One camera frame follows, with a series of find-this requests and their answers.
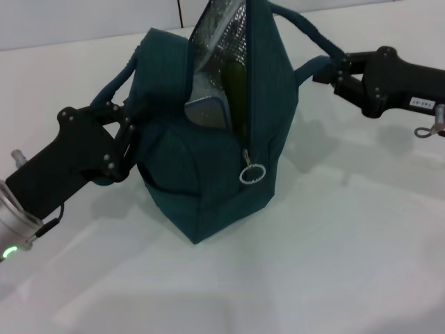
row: green indicator light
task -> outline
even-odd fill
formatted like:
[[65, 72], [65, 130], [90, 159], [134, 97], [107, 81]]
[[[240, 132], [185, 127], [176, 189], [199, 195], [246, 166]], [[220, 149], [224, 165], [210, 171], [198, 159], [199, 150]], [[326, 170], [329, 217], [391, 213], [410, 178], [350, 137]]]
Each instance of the green indicator light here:
[[17, 247], [16, 247], [16, 246], [13, 246], [13, 247], [8, 248], [7, 250], [5, 250], [5, 253], [3, 253], [3, 258], [4, 258], [4, 259], [8, 258], [8, 256], [9, 256], [11, 253], [14, 253], [14, 252], [17, 252]]

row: white wall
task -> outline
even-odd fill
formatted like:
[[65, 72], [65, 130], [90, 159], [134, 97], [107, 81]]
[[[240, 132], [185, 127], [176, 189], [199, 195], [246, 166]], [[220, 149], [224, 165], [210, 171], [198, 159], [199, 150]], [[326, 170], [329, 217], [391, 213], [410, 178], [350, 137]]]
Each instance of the white wall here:
[[0, 50], [180, 26], [177, 0], [0, 0]]
[[[182, 19], [184, 26], [194, 26], [199, 20], [202, 11], [205, 9], [208, 0], [180, 0]], [[390, 2], [393, 0], [272, 0], [277, 5], [297, 10], [298, 12], [308, 12], [326, 8], [346, 7], [363, 5], [367, 3]]]

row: teal strap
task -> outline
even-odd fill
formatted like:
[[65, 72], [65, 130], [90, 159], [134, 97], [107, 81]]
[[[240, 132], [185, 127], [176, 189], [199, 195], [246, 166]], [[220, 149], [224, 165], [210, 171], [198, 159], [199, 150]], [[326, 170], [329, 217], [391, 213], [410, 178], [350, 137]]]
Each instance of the teal strap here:
[[91, 106], [101, 106], [105, 105], [105, 103], [107, 102], [111, 102], [114, 94], [116, 94], [118, 89], [121, 88], [128, 79], [130, 79], [138, 63], [138, 48], [134, 52], [127, 66], [125, 66], [121, 73], [119, 73], [116, 78], [114, 78], [108, 85], [104, 87], [104, 89], [101, 90], [101, 92], [91, 102]]
[[333, 59], [338, 60], [345, 57], [344, 52], [325, 36], [323, 36], [320, 31], [318, 31], [318, 29], [311, 22], [309, 22], [308, 19], [306, 19], [306, 17], [303, 17], [297, 12], [287, 8], [275, 5], [274, 3], [270, 3], [270, 9], [272, 10], [272, 13], [283, 16], [285, 19], [295, 24], [297, 28], [306, 34]]
[[302, 67], [295, 70], [295, 79], [297, 87], [300, 87], [308, 78], [319, 73], [327, 65], [331, 64], [331, 59], [326, 56], [318, 56], [305, 63]]

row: insulated lunch bag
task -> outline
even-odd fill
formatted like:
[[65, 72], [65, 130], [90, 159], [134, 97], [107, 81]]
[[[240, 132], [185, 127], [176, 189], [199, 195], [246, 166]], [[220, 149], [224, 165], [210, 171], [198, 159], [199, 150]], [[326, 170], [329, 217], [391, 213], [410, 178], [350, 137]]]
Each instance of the insulated lunch bag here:
[[[328, 56], [294, 71], [274, 14]], [[299, 86], [344, 56], [291, 10], [210, 0], [189, 40], [150, 30], [92, 106], [109, 103], [134, 74], [126, 116], [144, 108], [151, 117], [137, 126], [133, 164], [160, 210], [196, 244], [268, 204]]]

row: metal ring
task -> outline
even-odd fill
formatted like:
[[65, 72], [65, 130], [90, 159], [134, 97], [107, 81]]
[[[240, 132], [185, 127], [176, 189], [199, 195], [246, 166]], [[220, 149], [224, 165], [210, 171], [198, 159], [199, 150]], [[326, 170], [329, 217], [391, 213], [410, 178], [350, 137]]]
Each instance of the metal ring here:
[[[246, 174], [249, 170], [252, 170], [254, 168], [259, 168], [263, 171], [263, 175], [258, 177], [257, 179], [253, 180], [253, 181], [245, 181], [243, 179], [244, 174]], [[263, 165], [258, 165], [258, 164], [253, 164], [250, 166], [247, 166], [246, 168], [244, 168], [244, 170], [241, 172], [241, 174], [239, 175], [239, 181], [242, 184], [245, 184], [246, 186], [251, 186], [255, 183], [260, 182], [264, 177], [266, 176], [266, 167], [264, 167]]]
[[[420, 131], [425, 131], [427, 134], [420, 134]], [[431, 129], [428, 129], [427, 127], [418, 127], [415, 129], [414, 134], [417, 138], [430, 138], [432, 136]]]

